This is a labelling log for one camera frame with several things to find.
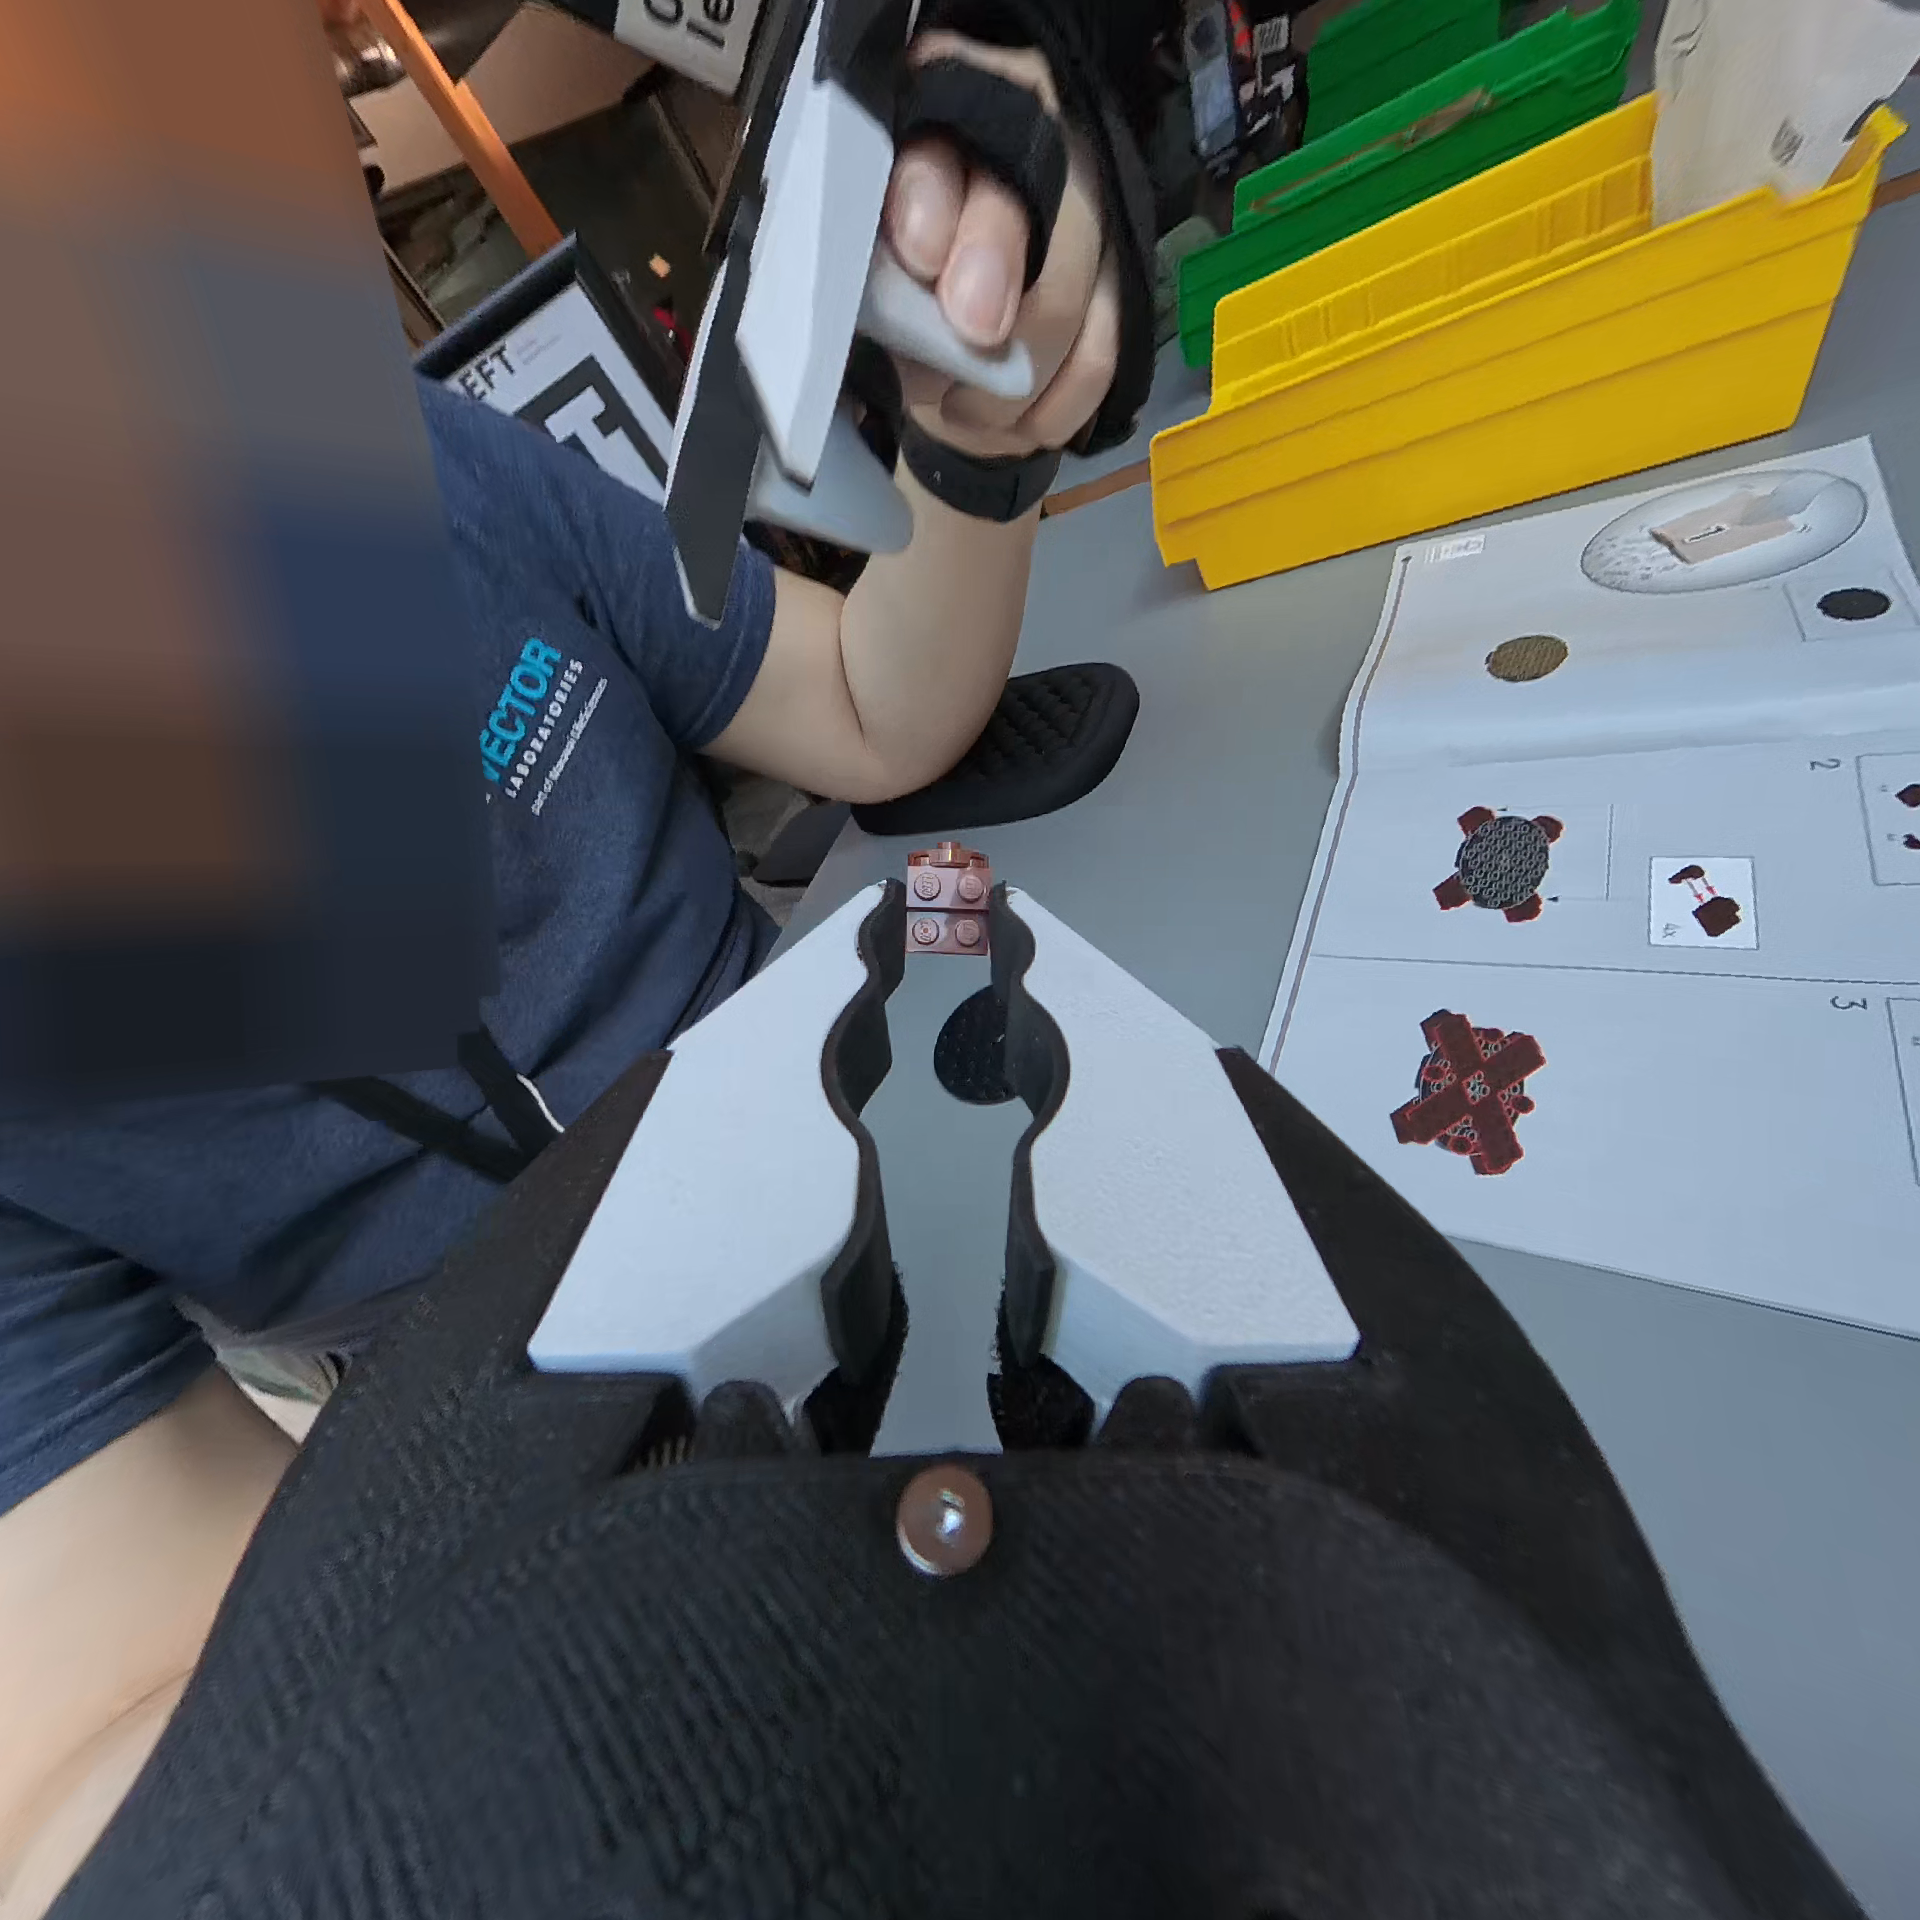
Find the black wristband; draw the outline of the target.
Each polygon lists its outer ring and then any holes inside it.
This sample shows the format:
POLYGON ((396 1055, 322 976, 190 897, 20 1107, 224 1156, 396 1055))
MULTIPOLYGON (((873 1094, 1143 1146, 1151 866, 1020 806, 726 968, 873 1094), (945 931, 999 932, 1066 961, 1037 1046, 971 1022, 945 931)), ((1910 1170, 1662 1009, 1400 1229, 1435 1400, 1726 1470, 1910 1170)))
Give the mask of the black wristband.
POLYGON ((1066 467, 1066 453, 1039 449, 1022 458, 976 458, 933 439, 918 422, 903 422, 903 467, 921 487, 921 492, 945 508, 976 522, 1011 526, 1039 508, 1066 467))

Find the pale paper bag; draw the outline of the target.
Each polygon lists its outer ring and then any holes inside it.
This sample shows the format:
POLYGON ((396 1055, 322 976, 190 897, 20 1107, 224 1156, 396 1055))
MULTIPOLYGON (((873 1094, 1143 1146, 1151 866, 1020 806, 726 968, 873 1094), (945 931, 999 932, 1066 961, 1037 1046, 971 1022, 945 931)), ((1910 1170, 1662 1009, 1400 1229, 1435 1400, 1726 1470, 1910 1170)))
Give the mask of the pale paper bag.
POLYGON ((1677 0, 1655 44, 1651 220, 1818 190, 1920 58, 1915 3, 1677 0))

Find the person's navy shirt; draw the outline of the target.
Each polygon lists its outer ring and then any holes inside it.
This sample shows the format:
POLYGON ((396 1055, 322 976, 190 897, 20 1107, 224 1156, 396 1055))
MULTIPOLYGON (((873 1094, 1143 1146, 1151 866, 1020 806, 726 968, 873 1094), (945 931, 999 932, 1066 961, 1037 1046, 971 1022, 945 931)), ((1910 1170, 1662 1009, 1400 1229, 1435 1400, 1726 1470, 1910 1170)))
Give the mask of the person's navy shirt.
MULTIPOLYGON (((773 566, 743 543, 705 628, 656 501, 436 380, 418 397, 485 698, 480 1015, 570 1124, 773 942, 693 764, 767 662, 773 566)), ((3 1508, 173 1407, 219 1346, 343 1359, 494 1190, 294 1086, 3 1118, 3 1508)))

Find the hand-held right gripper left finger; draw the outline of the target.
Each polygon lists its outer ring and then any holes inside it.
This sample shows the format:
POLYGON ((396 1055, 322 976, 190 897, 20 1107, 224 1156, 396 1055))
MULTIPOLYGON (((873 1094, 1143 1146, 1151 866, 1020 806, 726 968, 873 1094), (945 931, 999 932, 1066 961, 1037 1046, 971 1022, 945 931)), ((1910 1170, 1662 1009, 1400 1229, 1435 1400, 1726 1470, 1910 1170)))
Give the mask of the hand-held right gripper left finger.
POLYGON ((693 1022, 531 1337, 541 1376, 758 1382, 794 1412, 881 1377, 896 1320, 866 1110, 894 1070, 904 890, 862 890, 693 1022))

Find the brown bracket brick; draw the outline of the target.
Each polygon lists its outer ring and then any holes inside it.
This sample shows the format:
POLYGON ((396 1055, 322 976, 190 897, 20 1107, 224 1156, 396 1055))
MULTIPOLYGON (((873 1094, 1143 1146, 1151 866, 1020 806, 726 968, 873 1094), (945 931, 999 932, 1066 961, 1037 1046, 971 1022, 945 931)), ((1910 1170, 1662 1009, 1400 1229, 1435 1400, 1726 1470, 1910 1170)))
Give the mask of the brown bracket brick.
POLYGON ((938 841, 904 859, 904 956, 992 956, 994 870, 983 851, 938 841))

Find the grey desk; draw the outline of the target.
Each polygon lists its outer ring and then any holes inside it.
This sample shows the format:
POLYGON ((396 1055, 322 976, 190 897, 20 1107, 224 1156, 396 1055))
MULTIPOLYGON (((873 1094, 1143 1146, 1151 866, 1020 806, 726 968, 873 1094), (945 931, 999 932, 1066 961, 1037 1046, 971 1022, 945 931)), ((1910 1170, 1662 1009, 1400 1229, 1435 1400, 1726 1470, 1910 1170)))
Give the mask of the grey desk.
MULTIPOLYGON (((1048 517, 1020 667, 1118 662, 1143 716, 1085 804, 994 870, 1221 1042, 1256 1046, 1393 552, 1203 590, 1146 488, 1048 517)), ((994 1446, 986 1346, 1020 1107, 941 1094, 983 968, 909 968, 867 1123, 909 1340, 881 1451, 994 1446)), ((1741 1738, 1871 1915, 1915 1915, 1915 1340, 1464 1242, 1601 1442, 1741 1738)))

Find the yellow plastic bin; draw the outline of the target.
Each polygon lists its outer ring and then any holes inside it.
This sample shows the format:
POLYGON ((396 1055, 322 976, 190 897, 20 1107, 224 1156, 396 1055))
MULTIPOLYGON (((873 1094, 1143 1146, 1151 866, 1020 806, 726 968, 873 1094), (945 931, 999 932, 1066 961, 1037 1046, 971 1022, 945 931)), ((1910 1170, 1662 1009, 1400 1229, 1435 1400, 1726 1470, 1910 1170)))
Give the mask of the yellow plastic bin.
POLYGON ((1361 229, 1215 309, 1212 415, 1651 223, 1651 93, 1361 229))
POLYGON ((1151 449, 1163 564, 1235 589, 1787 432, 1898 136, 1879 105, 1804 199, 1763 188, 1649 223, 1165 427, 1151 449))

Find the person's bare leg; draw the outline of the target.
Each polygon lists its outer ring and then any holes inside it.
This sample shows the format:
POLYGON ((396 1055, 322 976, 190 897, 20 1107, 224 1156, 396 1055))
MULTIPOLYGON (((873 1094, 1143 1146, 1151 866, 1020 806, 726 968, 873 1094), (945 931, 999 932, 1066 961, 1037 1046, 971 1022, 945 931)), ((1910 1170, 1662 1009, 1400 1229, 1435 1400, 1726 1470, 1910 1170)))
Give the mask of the person's bare leg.
POLYGON ((0 1520, 0 1911, 44 1915, 154 1755, 298 1442, 224 1369, 0 1520))

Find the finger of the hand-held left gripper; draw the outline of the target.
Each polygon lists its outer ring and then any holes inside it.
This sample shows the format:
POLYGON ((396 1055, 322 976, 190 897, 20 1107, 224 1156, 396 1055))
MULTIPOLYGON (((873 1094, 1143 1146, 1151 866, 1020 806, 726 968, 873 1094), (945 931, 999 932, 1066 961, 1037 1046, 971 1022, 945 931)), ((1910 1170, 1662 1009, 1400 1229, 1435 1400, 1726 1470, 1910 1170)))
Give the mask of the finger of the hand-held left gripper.
POLYGON ((763 162, 773 118, 779 93, 753 93, 716 208, 716 269, 697 327, 665 481, 665 522, 677 552, 684 609, 705 628, 714 628, 730 609, 733 557, 763 439, 758 398, 752 397, 737 357, 737 324, 752 291, 763 162))
POLYGON ((748 384, 779 470, 813 487, 843 387, 894 173, 903 15, 806 15, 763 161, 748 384))

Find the wooden table leg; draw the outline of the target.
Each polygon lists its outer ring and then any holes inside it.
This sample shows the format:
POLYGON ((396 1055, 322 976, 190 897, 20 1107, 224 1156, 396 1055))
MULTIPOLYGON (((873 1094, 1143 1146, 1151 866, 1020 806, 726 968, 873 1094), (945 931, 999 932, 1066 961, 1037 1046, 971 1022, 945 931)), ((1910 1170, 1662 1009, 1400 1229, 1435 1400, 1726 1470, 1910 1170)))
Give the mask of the wooden table leg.
POLYGON ((453 139, 455 157, 469 162, 472 180, 494 199, 496 215, 531 261, 561 246, 561 229, 531 188, 500 136, 494 129, 490 113, 476 105, 467 81, 448 76, 431 40, 421 31, 404 3, 322 0, 317 12, 333 44, 377 37, 396 54, 399 68, 411 76, 431 118, 453 139))

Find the person's left hand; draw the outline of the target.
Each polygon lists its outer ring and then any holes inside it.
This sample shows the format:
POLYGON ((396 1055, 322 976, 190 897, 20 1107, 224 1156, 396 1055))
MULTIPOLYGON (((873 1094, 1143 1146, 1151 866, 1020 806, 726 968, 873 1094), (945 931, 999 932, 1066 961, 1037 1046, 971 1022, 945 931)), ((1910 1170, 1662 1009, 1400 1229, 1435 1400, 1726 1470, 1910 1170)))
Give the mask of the person's left hand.
POLYGON ((945 136, 903 149, 883 241, 976 349, 1022 344, 1027 398, 903 367, 915 432, 976 459, 1107 453, 1135 438, 1155 387, 1155 196, 1108 101, 1070 105, 1048 58, 1002 37, 965 37, 957 15, 921 28, 915 67, 965 63, 1027 89, 1059 121, 1070 185, 1042 273, 1027 285, 1027 211, 945 136))

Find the black round studded plate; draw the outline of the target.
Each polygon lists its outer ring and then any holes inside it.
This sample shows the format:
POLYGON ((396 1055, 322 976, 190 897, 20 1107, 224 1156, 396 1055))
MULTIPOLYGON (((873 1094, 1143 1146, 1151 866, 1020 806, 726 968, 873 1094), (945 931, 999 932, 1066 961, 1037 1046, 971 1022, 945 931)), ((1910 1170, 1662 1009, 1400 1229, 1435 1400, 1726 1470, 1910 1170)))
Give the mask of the black round studded plate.
POLYGON ((1022 1102, 1030 1110, 1030 1032, 1011 1019, 1009 996, 983 985, 953 1009, 933 1040, 933 1075, 963 1107, 1022 1102))

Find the white instruction booklet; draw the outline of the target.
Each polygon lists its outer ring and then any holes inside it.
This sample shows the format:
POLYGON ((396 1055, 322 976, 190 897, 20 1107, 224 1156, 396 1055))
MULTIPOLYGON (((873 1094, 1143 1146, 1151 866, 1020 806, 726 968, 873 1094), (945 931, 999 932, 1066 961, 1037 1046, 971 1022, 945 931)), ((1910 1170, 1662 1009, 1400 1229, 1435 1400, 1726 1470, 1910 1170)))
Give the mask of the white instruction booklet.
POLYGON ((1867 438, 1400 547, 1268 1072, 1449 1235, 1915 1337, 1915 610, 1867 438))

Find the green plastic bin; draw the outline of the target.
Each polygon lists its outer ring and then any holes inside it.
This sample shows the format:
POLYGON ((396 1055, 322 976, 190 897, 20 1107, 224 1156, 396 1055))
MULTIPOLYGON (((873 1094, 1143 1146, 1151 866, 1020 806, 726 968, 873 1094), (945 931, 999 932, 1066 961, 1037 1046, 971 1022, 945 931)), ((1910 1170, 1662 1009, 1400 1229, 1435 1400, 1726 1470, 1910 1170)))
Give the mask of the green plastic bin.
POLYGON ((1366 0, 1326 12, 1305 48, 1305 144, 1501 40, 1501 0, 1366 0))
POLYGON ((1555 3, 1516 28, 1513 12, 1491 48, 1235 185, 1227 238, 1180 266, 1187 367, 1212 367, 1227 292, 1619 105, 1645 3, 1555 3))

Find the black framed white sign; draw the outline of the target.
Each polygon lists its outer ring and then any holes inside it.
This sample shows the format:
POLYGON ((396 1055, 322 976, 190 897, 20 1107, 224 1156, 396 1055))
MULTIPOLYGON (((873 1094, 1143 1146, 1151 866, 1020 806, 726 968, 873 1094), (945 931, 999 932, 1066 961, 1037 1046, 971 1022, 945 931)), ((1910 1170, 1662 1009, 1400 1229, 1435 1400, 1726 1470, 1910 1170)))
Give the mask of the black framed white sign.
POLYGON ((561 238, 421 346, 418 372, 665 501, 684 372, 585 238, 561 238))

